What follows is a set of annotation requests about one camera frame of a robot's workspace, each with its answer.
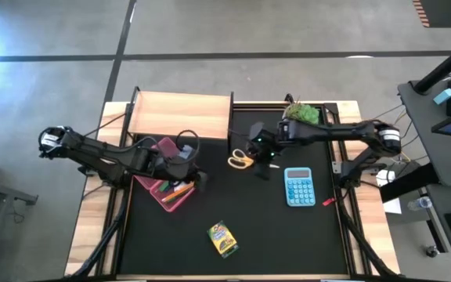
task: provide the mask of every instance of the scissors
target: scissors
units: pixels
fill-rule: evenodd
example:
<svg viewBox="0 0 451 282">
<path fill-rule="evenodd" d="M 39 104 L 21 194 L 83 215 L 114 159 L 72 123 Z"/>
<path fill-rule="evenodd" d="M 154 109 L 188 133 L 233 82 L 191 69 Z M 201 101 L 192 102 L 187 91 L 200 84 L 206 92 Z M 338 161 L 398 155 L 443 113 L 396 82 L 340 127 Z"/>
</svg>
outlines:
<svg viewBox="0 0 451 282">
<path fill-rule="evenodd" d="M 236 169 L 245 169 L 253 165 L 254 160 L 247 157 L 247 155 L 240 149 L 233 151 L 233 156 L 227 159 L 227 163 Z M 269 164 L 270 168 L 280 168 L 278 165 Z"/>
</svg>

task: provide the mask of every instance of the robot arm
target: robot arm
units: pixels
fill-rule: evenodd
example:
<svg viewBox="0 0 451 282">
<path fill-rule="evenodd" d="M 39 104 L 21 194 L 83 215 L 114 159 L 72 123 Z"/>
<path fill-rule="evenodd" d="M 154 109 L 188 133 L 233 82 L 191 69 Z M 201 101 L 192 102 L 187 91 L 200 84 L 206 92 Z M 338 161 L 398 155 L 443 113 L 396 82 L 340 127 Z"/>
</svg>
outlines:
<svg viewBox="0 0 451 282">
<path fill-rule="evenodd" d="M 129 184 L 133 175 L 170 181 L 196 180 L 198 169 L 192 156 L 188 160 L 180 156 L 165 157 L 159 150 L 143 146 L 145 140 L 120 148 L 63 126 L 45 129 L 38 139 L 40 157 L 70 158 L 83 168 L 97 172 L 111 186 Z"/>
<path fill-rule="evenodd" d="M 368 145 L 354 161 L 341 166 L 341 183 L 358 181 L 361 172 L 375 164 L 381 157 L 394 157 L 401 153 L 399 130 L 382 121 L 362 121 L 340 125 L 309 125 L 285 119 L 278 123 L 276 132 L 270 132 L 259 122 L 250 128 L 248 151 L 256 161 L 255 174 L 269 178 L 269 164 L 287 147 L 307 146 L 321 141 L 359 140 Z"/>
</svg>

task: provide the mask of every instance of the pencil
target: pencil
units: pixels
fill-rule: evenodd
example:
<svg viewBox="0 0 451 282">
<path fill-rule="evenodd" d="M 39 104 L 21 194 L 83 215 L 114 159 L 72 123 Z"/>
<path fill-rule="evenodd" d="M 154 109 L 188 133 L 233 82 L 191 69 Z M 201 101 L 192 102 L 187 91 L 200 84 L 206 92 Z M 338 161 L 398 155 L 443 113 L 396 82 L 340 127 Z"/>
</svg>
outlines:
<svg viewBox="0 0 451 282">
<path fill-rule="evenodd" d="M 171 200 L 173 200 L 175 197 L 178 197 L 180 194 L 189 191 L 189 189 L 191 189 L 191 188 L 193 188 L 193 185 L 189 185 L 188 187 L 184 187 L 184 188 L 180 189 L 179 191 L 174 192 L 174 193 L 172 193 L 172 194 L 170 194 L 170 195 L 164 197 L 161 201 L 162 201 L 163 203 L 166 203 L 166 202 L 168 202 L 168 201 L 171 201 Z"/>
</svg>

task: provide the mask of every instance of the small succulent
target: small succulent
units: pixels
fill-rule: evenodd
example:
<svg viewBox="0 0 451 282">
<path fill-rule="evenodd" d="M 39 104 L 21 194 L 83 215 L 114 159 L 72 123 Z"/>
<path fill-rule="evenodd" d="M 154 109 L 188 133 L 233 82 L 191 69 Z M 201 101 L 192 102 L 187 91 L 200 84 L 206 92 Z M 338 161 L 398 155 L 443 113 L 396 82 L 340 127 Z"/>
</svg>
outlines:
<svg viewBox="0 0 451 282">
<path fill-rule="evenodd" d="M 319 123 L 319 110 L 296 102 L 288 106 L 286 118 L 317 125 Z"/>
</svg>

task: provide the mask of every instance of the yellow crayon box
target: yellow crayon box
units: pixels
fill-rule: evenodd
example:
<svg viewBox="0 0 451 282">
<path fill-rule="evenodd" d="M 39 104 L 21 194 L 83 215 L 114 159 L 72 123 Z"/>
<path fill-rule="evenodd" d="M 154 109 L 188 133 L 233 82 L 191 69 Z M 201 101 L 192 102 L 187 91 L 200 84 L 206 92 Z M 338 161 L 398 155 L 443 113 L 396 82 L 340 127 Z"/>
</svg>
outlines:
<svg viewBox="0 0 451 282">
<path fill-rule="evenodd" d="M 208 236 L 210 236 L 213 245 L 224 259 L 240 248 L 236 239 L 234 239 L 233 235 L 222 221 L 208 230 Z"/>
</svg>

